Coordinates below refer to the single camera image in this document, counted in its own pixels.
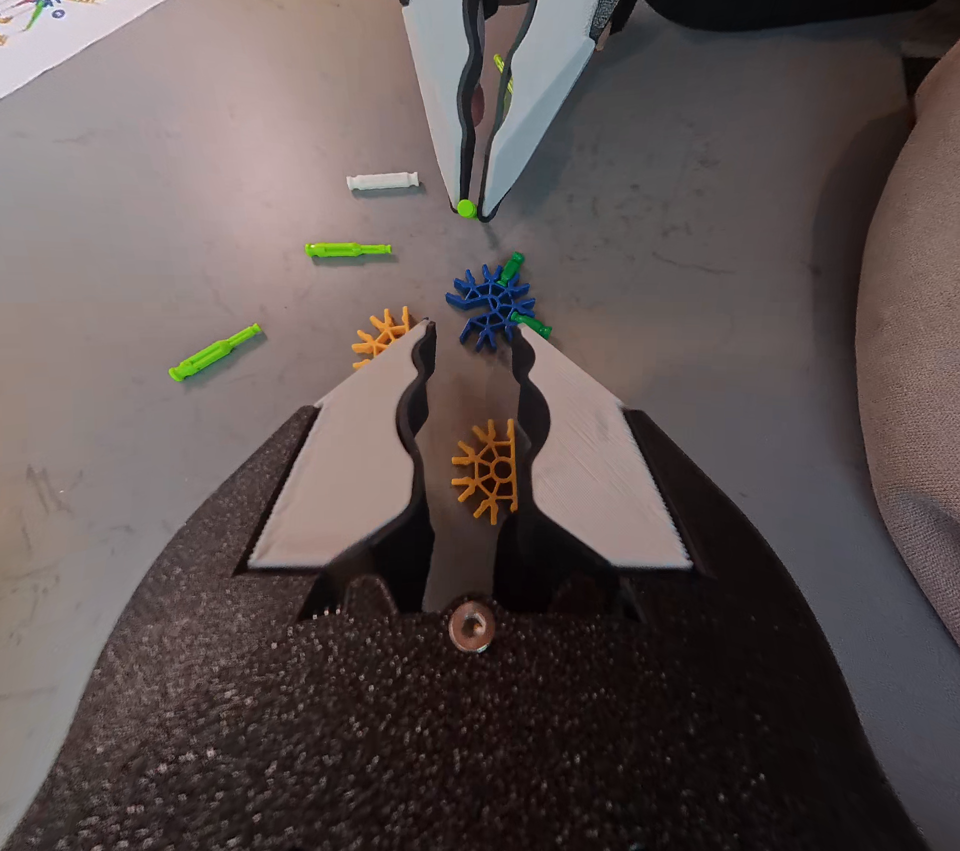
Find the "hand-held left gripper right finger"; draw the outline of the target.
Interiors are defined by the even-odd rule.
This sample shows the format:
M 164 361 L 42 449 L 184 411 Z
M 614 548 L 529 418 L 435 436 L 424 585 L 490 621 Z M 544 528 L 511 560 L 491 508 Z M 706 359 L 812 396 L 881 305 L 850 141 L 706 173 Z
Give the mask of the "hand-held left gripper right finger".
M 513 338 L 512 367 L 537 514 L 614 567 L 691 570 L 623 402 L 527 326 Z

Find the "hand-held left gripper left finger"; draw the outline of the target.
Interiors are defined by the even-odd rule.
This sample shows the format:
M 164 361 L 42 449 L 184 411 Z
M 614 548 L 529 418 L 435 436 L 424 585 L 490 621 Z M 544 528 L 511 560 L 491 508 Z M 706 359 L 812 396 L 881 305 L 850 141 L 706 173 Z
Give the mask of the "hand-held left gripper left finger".
M 317 416 L 252 545 L 254 571 L 318 570 L 372 544 L 421 493 L 436 324 L 423 319 L 315 403 Z

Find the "orange half-round connector piece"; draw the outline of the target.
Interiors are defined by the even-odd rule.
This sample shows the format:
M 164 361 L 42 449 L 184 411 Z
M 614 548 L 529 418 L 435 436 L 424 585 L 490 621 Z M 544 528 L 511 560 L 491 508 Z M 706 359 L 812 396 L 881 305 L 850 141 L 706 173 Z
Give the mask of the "orange half-round connector piece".
M 412 326 L 410 309 L 407 305 L 403 305 L 399 317 L 395 317 L 390 308 L 386 307 L 381 314 L 371 315 L 368 318 L 368 324 L 370 328 L 357 330 L 357 340 L 351 344 L 351 350 L 355 356 L 352 363 L 354 371 L 369 365 L 409 333 Z
M 486 518 L 497 526 L 503 514 L 519 511 L 518 448 L 515 422 L 498 427 L 494 419 L 474 425 L 469 440 L 458 443 L 451 457 L 457 474 L 450 485 L 459 489 L 458 502 L 472 504 L 474 520 Z

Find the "blue snowflake connector piece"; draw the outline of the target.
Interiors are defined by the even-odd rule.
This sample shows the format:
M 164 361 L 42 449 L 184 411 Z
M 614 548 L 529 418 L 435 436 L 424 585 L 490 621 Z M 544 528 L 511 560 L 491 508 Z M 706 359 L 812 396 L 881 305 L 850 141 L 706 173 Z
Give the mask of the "blue snowflake connector piece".
M 504 266 L 490 269 L 482 265 L 481 276 L 465 270 L 463 278 L 453 281 L 453 291 L 445 293 L 448 305 L 467 313 L 459 341 L 474 341 L 474 350 L 498 350 L 498 340 L 511 343 L 520 321 L 516 316 L 537 320 L 536 299 L 529 296 L 530 285 L 519 273 L 503 279 Z

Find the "white plastic rod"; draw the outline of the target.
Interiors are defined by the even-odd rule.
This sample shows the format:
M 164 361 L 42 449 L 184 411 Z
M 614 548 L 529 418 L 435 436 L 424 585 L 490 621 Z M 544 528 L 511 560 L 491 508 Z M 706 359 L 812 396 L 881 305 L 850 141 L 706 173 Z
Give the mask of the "white plastic rod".
M 415 171 L 365 173 L 345 177 L 347 188 L 354 193 L 372 193 L 417 189 L 421 182 Z

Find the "person's beige hoodie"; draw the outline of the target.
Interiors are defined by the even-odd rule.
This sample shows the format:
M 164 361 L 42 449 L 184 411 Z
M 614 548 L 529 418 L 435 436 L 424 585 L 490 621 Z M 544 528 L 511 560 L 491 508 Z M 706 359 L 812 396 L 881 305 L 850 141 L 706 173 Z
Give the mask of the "person's beige hoodie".
M 915 96 L 915 123 L 870 222 L 856 374 L 886 530 L 959 641 L 959 46 Z

